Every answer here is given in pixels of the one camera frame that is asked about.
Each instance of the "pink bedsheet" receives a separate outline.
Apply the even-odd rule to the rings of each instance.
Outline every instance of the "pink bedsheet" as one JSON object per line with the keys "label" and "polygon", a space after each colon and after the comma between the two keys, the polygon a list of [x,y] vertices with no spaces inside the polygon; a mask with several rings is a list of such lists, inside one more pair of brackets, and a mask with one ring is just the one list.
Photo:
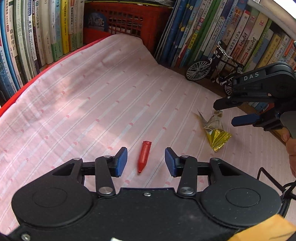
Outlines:
{"label": "pink bedsheet", "polygon": [[[200,161],[220,157],[256,176],[265,167],[281,184],[294,181],[285,146],[260,128],[232,127],[238,108],[224,111],[233,134],[217,153],[195,113],[207,119],[218,96],[158,65],[139,38],[118,34],[77,52],[41,75],[0,118],[0,232],[18,226],[11,209],[16,190],[70,160],[94,161],[128,148],[120,187],[177,187],[164,163],[172,147]],[[136,172],[144,140],[152,141],[146,168]],[[198,178],[198,189],[207,186]],[[86,187],[95,190],[93,177]],[[296,223],[294,202],[287,219]]]}

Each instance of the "bicycle wheel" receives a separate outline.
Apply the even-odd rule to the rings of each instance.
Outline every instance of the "bicycle wheel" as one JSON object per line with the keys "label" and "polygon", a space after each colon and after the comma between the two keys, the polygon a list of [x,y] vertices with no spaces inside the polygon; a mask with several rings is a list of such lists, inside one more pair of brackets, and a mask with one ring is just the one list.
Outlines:
{"label": "bicycle wheel", "polygon": [[232,94],[232,78],[233,77],[229,78],[224,85],[224,92],[227,96]]}
{"label": "bicycle wheel", "polygon": [[208,60],[194,62],[186,71],[185,77],[189,81],[198,81],[206,77],[211,70]]}

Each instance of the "toy bicycle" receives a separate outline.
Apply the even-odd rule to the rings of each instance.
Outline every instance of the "toy bicycle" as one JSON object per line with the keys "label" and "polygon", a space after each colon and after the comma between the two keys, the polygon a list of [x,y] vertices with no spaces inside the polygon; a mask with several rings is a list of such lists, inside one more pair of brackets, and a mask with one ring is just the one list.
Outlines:
{"label": "toy bicycle", "polygon": [[[220,46],[221,42],[219,41],[217,43],[218,50],[214,51],[214,57],[206,60],[198,60],[195,61],[186,71],[185,77],[189,81],[197,82],[203,78],[210,77],[214,73],[214,71],[217,71],[217,77],[212,78],[211,81],[214,83],[218,83],[222,86],[224,86],[224,92],[230,96],[232,93],[232,78],[234,76],[237,76],[238,74],[242,74],[243,65],[241,63],[238,63],[236,60],[234,60],[231,56],[227,55],[225,50]],[[220,71],[218,70],[218,64],[219,62],[223,62],[227,65],[229,65],[232,69],[232,71],[226,75],[222,76]]]}

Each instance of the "human hand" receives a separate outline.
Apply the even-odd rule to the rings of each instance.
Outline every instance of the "human hand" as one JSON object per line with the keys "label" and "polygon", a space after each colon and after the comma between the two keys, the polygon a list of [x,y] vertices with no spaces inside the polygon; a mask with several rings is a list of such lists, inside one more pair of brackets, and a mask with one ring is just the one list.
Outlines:
{"label": "human hand", "polygon": [[281,138],[286,143],[291,172],[296,177],[296,139],[290,137],[290,132],[287,128],[283,128]]}

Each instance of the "candy wrapper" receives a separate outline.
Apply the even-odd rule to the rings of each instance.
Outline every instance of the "candy wrapper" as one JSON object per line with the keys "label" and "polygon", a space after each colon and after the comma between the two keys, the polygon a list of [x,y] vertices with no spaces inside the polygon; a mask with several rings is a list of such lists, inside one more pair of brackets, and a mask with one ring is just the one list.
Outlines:
{"label": "candy wrapper", "polygon": [[214,111],[213,116],[206,121],[200,112],[199,116],[202,121],[203,129],[205,129],[207,138],[209,139],[211,148],[218,151],[232,136],[230,133],[223,130],[221,122],[222,111]]}

